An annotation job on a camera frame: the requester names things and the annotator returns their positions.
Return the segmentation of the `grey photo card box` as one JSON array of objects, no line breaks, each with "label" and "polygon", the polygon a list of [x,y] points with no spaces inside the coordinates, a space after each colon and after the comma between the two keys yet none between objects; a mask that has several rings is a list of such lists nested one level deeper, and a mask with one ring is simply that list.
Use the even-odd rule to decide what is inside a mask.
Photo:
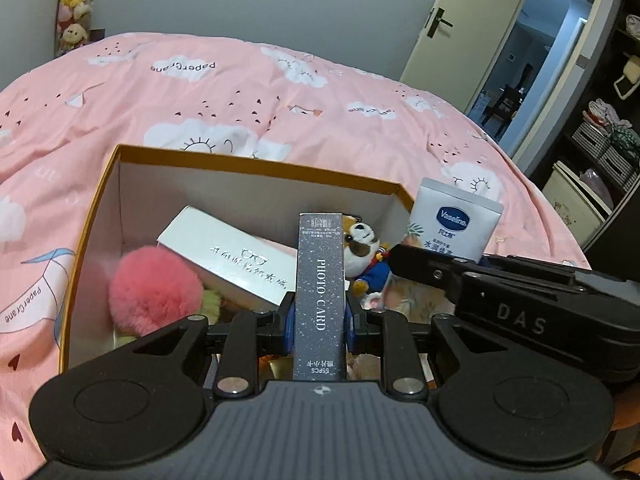
[{"label": "grey photo card box", "polygon": [[298,217],[293,378],[344,382],[346,289],[340,214]]}]

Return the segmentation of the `white glasses box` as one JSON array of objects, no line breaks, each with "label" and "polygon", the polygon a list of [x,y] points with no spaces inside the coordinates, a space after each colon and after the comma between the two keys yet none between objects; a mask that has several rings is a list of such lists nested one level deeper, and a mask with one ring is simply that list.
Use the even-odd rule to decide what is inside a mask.
[{"label": "white glasses box", "polygon": [[245,309],[277,309],[296,289],[294,250],[287,252],[191,206],[171,220],[157,244],[186,260],[206,287]]}]

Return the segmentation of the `brown white plush dog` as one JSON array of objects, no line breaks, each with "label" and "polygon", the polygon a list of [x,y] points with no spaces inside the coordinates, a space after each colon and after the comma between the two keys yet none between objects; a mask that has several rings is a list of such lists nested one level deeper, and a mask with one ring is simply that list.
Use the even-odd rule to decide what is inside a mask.
[{"label": "brown white plush dog", "polygon": [[390,274],[389,244],[360,217],[343,214],[343,262],[349,290],[357,298],[382,292]]}]

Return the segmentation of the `pink fluffy peach plush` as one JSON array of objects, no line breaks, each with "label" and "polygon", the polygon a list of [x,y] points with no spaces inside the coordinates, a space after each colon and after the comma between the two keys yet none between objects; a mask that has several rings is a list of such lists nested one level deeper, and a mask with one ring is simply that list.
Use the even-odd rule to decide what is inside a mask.
[{"label": "pink fluffy peach plush", "polygon": [[110,286],[108,306],[116,328],[142,337],[200,312],[201,280],[179,256],[144,246],[123,256]]}]

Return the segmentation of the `dark shelf with items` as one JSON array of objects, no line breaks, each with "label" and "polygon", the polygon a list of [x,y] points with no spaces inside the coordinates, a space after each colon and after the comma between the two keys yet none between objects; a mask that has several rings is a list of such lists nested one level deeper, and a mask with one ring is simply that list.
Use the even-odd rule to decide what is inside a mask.
[{"label": "dark shelf with items", "polygon": [[583,174],[594,170],[611,193],[612,214],[582,244],[593,269],[619,278],[638,280],[639,265],[639,144],[612,133],[613,118],[598,115],[597,104],[607,105],[618,118],[639,130],[639,89],[624,77],[624,67],[639,58],[639,40],[626,29],[626,18],[639,15],[639,0],[620,0],[614,24],[566,122],[533,172],[536,184],[545,184],[553,165]]}]

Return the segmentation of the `orange cardboard storage box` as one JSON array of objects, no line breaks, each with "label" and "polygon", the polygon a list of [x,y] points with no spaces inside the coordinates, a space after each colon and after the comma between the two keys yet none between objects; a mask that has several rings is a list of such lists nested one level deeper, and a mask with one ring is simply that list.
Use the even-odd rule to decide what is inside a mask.
[{"label": "orange cardboard storage box", "polygon": [[65,372],[116,346],[108,286],[124,255],[164,244],[184,255],[209,286],[243,306],[256,301],[213,274],[223,262],[261,266],[246,239],[292,250],[303,212],[363,218],[383,242],[404,236],[413,207],[398,183],[285,162],[120,144],[108,162],[82,231],[61,325]]}]

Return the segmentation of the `pink patterned bed quilt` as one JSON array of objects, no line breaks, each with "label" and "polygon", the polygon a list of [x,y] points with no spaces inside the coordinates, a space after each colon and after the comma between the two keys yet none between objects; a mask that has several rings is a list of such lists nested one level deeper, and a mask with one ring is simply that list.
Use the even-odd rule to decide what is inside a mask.
[{"label": "pink patterned bed quilt", "polygon": [[1,93],[1,474],[42,461],[27,410],[58,368],[62,301],[119,144],[361,174],[415,193],[441,180],[503,204],[488,252],[584,266],[548,200],[484,131],[433,93],[308,53],[128,32]]}]

